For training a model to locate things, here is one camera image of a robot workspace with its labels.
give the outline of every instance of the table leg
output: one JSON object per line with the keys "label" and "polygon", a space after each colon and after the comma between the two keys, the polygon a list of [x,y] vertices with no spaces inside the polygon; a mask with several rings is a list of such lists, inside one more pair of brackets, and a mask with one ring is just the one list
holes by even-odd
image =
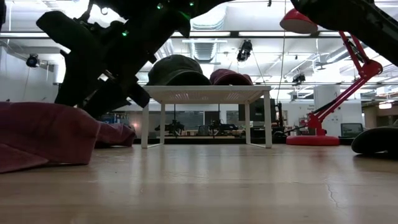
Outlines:
{"label": "table leg", "polygon": [[246,144],[250,144],[250,102],[244,104],[244,122],[246,125]]}
{"label": "table leg", "polygon": [[165,125],[166,125],[166,105],[162,103],[160,105],[160,143],[161,144],[164,144]]}
{"label": "table leg", "polygon": [[149,104],[142,109],[141,148],[148,148]]}
{"label": "table leg", "polygon": [[270,105],[271,100],[269,96],[269,91],[264,91],[264,129],[266,132],[266,148],[268,149],[272,147],[272,121]]}

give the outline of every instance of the wooden floor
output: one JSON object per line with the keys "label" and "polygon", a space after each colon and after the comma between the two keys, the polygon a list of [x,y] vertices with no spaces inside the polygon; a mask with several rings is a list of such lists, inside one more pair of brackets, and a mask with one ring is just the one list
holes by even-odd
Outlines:
{"label": "wooden floor", "polygon": [[398,223],[398,162],[346,146],[102,149],[0,175],[0,223]]}

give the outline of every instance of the lamp shade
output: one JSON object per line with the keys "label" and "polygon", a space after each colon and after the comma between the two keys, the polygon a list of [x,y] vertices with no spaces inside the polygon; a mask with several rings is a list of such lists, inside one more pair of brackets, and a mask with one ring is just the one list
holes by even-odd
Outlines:
{"label": "lamp shade", "polygon": [[307,16],[299,13],[296,9],[290,10],[279,25],[288,32],[298,34],[313,34],[318,31],[318,25],[313,23]]}

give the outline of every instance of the red desk lamp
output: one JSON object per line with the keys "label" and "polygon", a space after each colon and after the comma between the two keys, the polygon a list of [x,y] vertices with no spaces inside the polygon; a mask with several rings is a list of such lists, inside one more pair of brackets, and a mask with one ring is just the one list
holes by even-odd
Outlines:
{"label": "red desk lamp", "polygon": [[[299,13],[297,10],[290,10],[280,22],[280,26],[287,31],[299,34],[312,34],[318,30],[318,26],[308,17]],[[383,67],[379,62],[371,60],[366,56],[365,51],[359,40],[351,35],[352,43],[343,31],[339,31],[344,45],[347,48],[351,59],[359,73],[357,79],[348,89],[342,92],[336,99],[321,108],[308,114],[308,122],[299,128],[314,128],[315,136],[287,136],[286,144],[297,146],[338,146],[340,140],[335,136],[326,136],[326,130],[322,128],[322,121],[334,110],[348,99],[356,90],[361,88],[369,79],[382,73]]]}

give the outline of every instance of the floor crack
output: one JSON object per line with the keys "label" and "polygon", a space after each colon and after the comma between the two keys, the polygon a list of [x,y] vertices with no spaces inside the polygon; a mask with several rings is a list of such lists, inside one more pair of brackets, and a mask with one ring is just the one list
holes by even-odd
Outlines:
{"label": "floor crack", "polygon": [[339,205],[338,205],[338,202],[336,201],[336,199],[333,197],[333,192],[330,190],[330,185],[329,184],[326,184],[326,186],[328,186],[328,191],[329,191],[329,197],[330,197],[330,199],[332,199],[332,201],[335,203],[335,205],[336,205],[336,208],[341,208]]}

